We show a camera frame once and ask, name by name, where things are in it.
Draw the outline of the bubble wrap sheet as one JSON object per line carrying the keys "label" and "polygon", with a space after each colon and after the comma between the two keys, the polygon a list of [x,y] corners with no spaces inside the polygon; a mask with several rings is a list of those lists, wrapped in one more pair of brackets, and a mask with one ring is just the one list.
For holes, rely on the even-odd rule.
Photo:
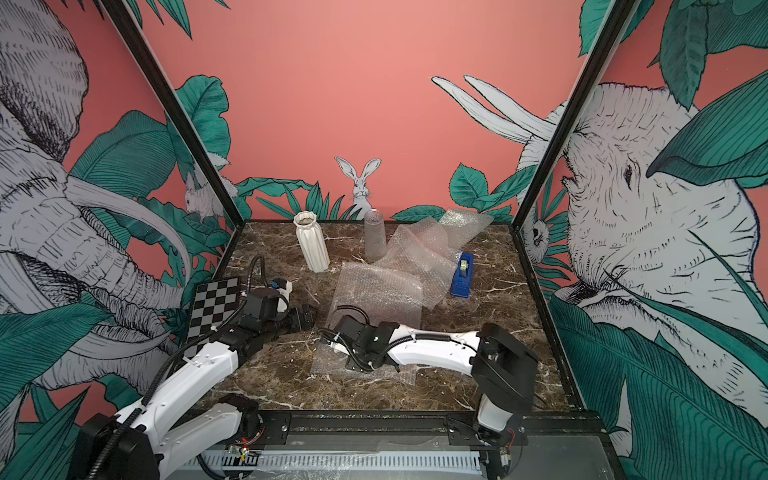
{"label": "bubble wrap sheet", "polygon": [[[350,315],[360,322],[369,320],[373,326],[388,321],[418,329],[422,320],[422,299],[422,283],[412,274],[346,262],[340,270],[329,312],[320,325],[332,329],[343,316]],[[361,372],[349,359],[343,346],[330,345],[321,339],[310,372],[331,381],[386,379],[413,385],[417,368],[404,366],[395,369],[385,365],[371,373]]]}

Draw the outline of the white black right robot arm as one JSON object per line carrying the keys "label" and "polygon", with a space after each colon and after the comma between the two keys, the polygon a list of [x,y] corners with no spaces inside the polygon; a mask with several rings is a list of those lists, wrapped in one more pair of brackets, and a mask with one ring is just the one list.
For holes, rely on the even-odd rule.
{"label": "white black right robot arm", "polygon": [[535,405],[538,357],[499,325],[447,333],[396,322],[372,325],[345,315],[321,335],[361,372],[420,365],[471,377],[481,394],[471,426],[477,439],[499,447],[523,440],[521,416]]}

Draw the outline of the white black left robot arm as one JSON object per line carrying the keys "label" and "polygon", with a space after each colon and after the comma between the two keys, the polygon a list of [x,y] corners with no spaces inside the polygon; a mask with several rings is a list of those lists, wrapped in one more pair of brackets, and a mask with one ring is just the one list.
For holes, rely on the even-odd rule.
{"label": "white black left robot arm", "polygon": [[227,439],[247,456],[267,430],[257,401],[227,394],[204,413],[183,417],[266,344],[310,330],[316,312],[308,304],[290,305],[278,283],[246,289],[219,326],[163,364],[143,397],[110,417],[97,414],[81,427],[67,478],[166,479]]}

